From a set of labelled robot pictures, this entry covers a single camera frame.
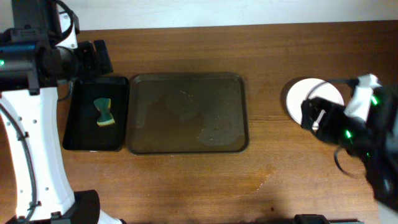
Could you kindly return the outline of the black base block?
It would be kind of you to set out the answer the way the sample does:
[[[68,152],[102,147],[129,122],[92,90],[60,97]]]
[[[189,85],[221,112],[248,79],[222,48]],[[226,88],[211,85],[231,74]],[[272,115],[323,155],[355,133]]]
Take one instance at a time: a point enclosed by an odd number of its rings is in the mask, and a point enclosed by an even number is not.
[[[294,216],[294,224],[364,224],[359,220],[327,220],[323,215],[301,214]]]

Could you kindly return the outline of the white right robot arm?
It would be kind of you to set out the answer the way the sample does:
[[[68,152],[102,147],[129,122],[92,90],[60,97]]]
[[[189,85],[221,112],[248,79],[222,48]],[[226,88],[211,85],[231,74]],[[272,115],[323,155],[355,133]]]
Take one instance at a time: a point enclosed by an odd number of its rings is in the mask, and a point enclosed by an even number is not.
[[[373,74],[340,79],[352,89],[351,100],[339,105],[312,93],[331,81],[312,87],[301,104],[302,129],[321,142],[358,158],[374,199],[397,211],[397,86],[381,85]]]

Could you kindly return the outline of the green and yellow sponge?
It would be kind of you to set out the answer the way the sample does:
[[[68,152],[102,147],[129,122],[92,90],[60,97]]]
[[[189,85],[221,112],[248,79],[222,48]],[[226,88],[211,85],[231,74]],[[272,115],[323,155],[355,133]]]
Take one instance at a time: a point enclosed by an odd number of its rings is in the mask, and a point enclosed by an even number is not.
[[[111,114],[110,98],[97,98],[94,100],[94,106],[99,111],[99,118],[96,122],[99,127],[105,127],[115,123],[113,115]]]

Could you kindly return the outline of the brown translucent serving tray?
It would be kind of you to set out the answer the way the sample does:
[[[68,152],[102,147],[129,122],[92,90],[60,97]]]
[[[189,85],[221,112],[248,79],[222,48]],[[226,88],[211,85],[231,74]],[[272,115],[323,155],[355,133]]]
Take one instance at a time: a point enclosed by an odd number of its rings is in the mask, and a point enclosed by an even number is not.
[[[229,154],[247,148],[246,92],[237,73],[145,73],[129,84],[130,153]]]

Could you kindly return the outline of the black rectangular sponge tray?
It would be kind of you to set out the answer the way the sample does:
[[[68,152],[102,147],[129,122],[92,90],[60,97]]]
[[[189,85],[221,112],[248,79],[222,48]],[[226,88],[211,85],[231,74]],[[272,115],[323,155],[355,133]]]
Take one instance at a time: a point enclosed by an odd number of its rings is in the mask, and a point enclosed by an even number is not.
[[[94,101],[110,99],[114,123],[98,125]],[[100,77],[75,82],[62,146],[69,151],[119,151],[123,146],[129,99],[126,77]]]

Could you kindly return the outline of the pink plate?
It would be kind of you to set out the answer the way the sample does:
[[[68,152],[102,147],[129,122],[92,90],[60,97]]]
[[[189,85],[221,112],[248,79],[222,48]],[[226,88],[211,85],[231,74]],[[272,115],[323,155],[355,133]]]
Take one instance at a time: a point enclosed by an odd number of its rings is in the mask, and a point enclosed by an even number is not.
[[[313,87],[323,82],[324,80],[317,78],[306,78],[296,82],[288,90],[285,105],[288,114],[296,123],[301,124],[302,121],[302,102],[307,98],[308,93]],[[326,83],[315,89],[309,98],[312,99],[314,97],[324,98],[339,105],[344,105],[341,93],[331,83]]]

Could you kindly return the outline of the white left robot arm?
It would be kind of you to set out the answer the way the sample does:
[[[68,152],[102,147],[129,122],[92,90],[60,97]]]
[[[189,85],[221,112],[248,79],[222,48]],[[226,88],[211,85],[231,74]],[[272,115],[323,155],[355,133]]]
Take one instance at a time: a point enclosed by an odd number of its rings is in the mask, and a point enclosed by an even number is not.
[[[1,118],[17,184],[14,223],[116,223],[94,190],[75,192],[57,128],[58,84],[81,75],[83,58],[62,34],[9,29],[1,36]]]

